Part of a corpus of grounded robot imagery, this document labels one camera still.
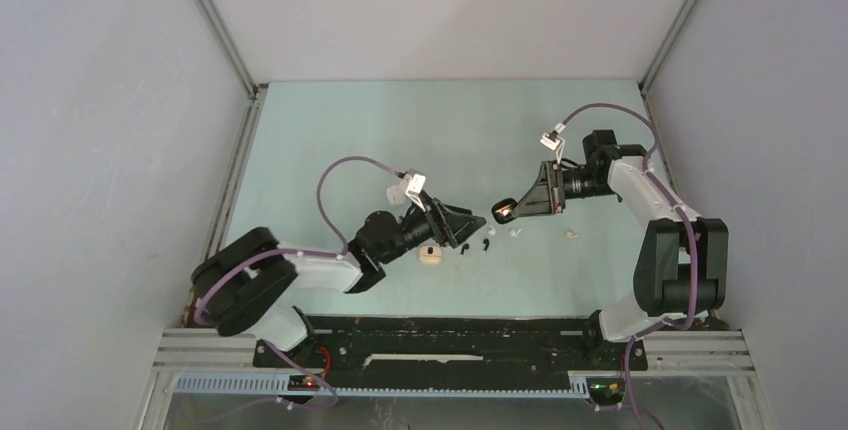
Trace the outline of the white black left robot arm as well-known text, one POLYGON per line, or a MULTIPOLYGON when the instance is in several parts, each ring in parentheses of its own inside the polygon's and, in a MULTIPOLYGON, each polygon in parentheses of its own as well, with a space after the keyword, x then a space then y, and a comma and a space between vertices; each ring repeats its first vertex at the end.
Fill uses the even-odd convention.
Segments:
POLYGON ((292 366, 316 353, 307 317, 285 296, 299 290, 359 294, 386 276, 385 265, 431 242, 457 248, 485 224, 470 210, 424 195, 396 217, 388 211, 367 216, 343 253, 281 244, 267 227, 256 227, 191 274, 197 296, 193 320, 222 337, 250 334, 277 348, 292 366))

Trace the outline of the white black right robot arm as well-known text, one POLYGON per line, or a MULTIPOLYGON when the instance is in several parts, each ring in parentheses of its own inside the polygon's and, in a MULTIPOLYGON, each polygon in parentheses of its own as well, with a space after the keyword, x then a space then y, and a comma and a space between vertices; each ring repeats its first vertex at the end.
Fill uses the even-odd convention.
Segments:
POLYGON ((621 342, 663 326, 689 327, 721 308, 726 297, 729 229, 685 204, 660 181, 639 144, 621 144, 611 130, 582 141, 584 163, 568 168, 544 161, 531 188, 492 208, 500 224, 561 214, 569 200, 615 196, 644 229, 631 293, 595 312, 581 342, 585 361, 606 368, 622 353, 621 342))

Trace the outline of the black gold-trimmed charging case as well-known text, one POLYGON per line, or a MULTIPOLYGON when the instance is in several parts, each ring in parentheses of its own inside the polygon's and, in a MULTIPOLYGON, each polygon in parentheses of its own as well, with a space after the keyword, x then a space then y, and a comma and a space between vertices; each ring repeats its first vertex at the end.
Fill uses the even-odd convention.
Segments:
POLYGON ((494 204, 491 213, 495 222, 504 225, 513 221, 517 204, 518 202, 514 198, 506 198, 494 204))

